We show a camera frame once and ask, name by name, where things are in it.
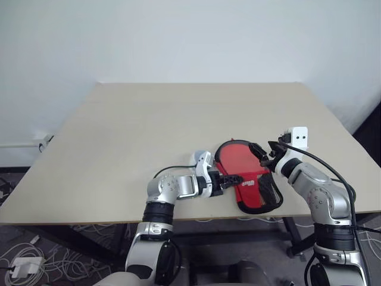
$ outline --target floor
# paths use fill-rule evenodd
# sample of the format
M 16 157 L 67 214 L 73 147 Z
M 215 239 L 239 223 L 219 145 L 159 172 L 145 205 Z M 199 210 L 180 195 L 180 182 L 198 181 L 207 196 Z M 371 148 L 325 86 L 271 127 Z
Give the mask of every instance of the floor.
M 22 178 L 22 174 L 2 174 L 0 177 L 7 181 L 10 181 L 13 185 Z M 297 217 L 295 221 L 302 225 L 308 226 L 312 224 L 309 217 Z M 369 221 L 368 227 L 376 228 L 381 226 L 381 216 Z M 110 241 L 109 233 L 113 231 L 113 225 L 111 226 L 95 226 L 99 229 L 104 228 L 99 235 L 96 231 L 91 231 L 92 226 L 88 228 L 88 232 L 81 230 L 81 227 L 77 227 L 79 231 L 82 231 L 85 235 L 91 237 L 94 240 L 98 240 L 103 245 L 107 245 Z M 283 223 L 275 222 L 274 220 L 212 220 L 209 222 L 174 222 L 174 229 L 177 233 L 182 232 L 210 232 L 210 231 L 233 231 L 233 230 L 248 230 L 248 229 L 282 229 L 285 230 Z M 302 237 L 306 237 L 313 232 L 311 227 L 298 227 Z M 23 231 L 13 226 L 0 226 L 0 257 L 12 246 L 29 242 L 35 235 L 27 231 Z M 381 235 L 372 234 L 372 237 L 377 240 L 381 240 Z M 361 238 L 365 239 L 366 234 L 361 234 Z M 46 255 L 48 251 L 55 247 L 55 244 L 41 238 L 36 246 L 41 248 Z M 293 281 L 295 285 L 304 285 L 303 272 L 305 268 L 305 261 L 302 261 L 300 257 L 293 259 L 288 258 L 286 255 L 286 249 L 290 246 L 289 242 L 282 241 L 263 241 L 253 243 L 231 243 L 231 244 L 217 244 L 217 245 L 205 245 L 200 247 L 182 247 L 183 256 L 187 257 L 188 261 L 193 264 L 204 265 L 230 265 L 237 263 L 240 260 L 251 260 L 258 263 L 262 269 L 266 272 L 272 285 L 285 285 L 285 281 Z M 376 243 L 372 244 L 376 254 L 381 258 L 381 250 L 377 247 Z M 368 265 L 372 280 L 375 281 L 373 285 L 377 285 L 377 281 L 381 280 L 381 259 L 378 259 L 371 251 L 368 241 L 363 241 L 363 248 L 367 257 Z M 61 249 L 57 254 L 58 258 L 64 255 L 65 249 Z M 312 254 L 311 250 L 304 252 L 307 260 Z M 91 259 L 87 257 L 81 257 L 81 261 L 90 263 Z M 99 281 L 100 276 L 108 274 L 108 269 L 99 271 L 99 274 L 94 274 L 90 278 L 82 279 L 75 283 L 76 286 L 88 286 L 93 285 Z M 0 285 L 4 284 L 5 271 L 0 269 Z M 51 280 L 57 277 L 57 272 L 49 272 Z M 198 275 L 198 283 L 200 285 L 211 282 L 225 282 L 227 273 L 215 273 L 215 274 L 203 274 Z M 44 277 L 36 285 L 42 285 L 47 282 Z M 51 285 L 69 285 L 61 281 L 60 283 L 54 283 Z

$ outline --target table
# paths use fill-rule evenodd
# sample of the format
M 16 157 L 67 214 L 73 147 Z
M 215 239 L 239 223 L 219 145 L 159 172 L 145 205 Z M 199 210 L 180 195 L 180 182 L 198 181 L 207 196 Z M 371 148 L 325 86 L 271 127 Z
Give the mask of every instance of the table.
M 194 151 L 213 153 L 230 138 L 268 149 L 291 126 L 307 126 L 309 151 L 357 190 L 357 212 L 381 210 L 380 168 L 301 83 L 108 83 L 96 85 L 63 124 L 0 208 L 0 223 L 137 222 L 157 170 L 188 164 Z M 275 181 L 285 200 L 265 216 L 310 215 L 284 178 Z M 232 190 L 180 201 L 174 213 L 244 216 Z

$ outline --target white wall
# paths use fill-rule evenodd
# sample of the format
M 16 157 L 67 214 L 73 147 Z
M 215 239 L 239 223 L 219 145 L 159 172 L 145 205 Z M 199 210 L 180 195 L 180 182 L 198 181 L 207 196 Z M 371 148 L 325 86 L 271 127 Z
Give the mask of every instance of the white wall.
M 301 81 L 353 132 L 380 51 L 378 0 L 0 0 L 0 144 L 56 132 L 97 81 Z M 0 149 L 0 166 L 37 155 Z

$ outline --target beige tabletop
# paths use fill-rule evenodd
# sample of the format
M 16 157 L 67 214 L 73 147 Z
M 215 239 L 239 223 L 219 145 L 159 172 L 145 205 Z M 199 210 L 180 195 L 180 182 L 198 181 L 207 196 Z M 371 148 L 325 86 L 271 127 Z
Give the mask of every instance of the beige tabletop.
M 67 119 L 0 208 L 0 223 L 139 221 L 157 170 L 230 138 L 268 150 L 292 126 L 307 126 L 309 151 L 356 189 L 357 212 L 381 210 L 380 168 L 300 83 L 113 83 L 95 86 Z M 262 216 L 309 215 L 285 178 L 275 180 L 284 203 Z M 175 219 L 244 216 L 233 189 L 175 207 Z

